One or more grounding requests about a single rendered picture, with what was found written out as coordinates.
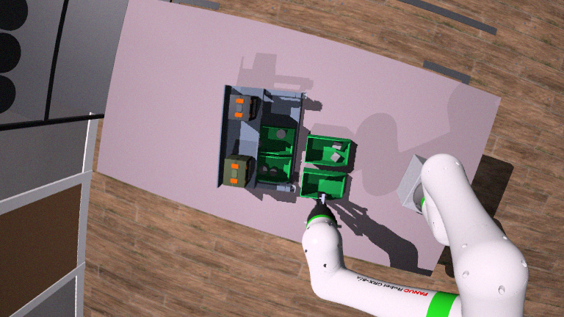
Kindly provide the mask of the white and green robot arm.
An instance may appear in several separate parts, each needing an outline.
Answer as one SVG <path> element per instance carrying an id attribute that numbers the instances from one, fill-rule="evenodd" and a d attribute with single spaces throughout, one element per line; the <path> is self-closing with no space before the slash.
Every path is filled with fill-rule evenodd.
<path id="1" fill-rule="evenodd" d="M 459 294 L 389 283 L 347 269 L 335 228 L 341 225 L 325 208 L 304 221 L 302 244 L 314 293 L 377 317 L 524 317 L 527 261 L 483 208 L 461 162 L 446 153 L 431 156 L 421 181 L 413 202 L 435 239 L 450 247 Z"/>

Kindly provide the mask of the grey metal shelf rack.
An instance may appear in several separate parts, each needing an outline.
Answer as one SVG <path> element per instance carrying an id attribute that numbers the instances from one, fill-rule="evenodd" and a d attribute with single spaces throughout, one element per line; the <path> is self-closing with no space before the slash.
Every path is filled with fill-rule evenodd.
<path id="1" fill-rule="evenodd" d="M 258 96 L 255 120 L 247 122 L 228 119 L 230 94 Z M 306 99 L 306 97 L 307 94 L 305 92 L 224 85 L 217 165 L 217 188 L 223 184 L 225 158 L 233 153 L 252 156 L 250 182 L 246 185 L 247 188 L 255 189 L 257 187 L 283 192 L 295 192 L 296 186 L 292 185 L 294 160 L 301 103 L 302 98 Z M 289 182 L 270 183 L 256 181 L 261 124 L 296 128 L 294 150 L 293 154 L 290 155 L 292 156 L 292 168 Z"/>

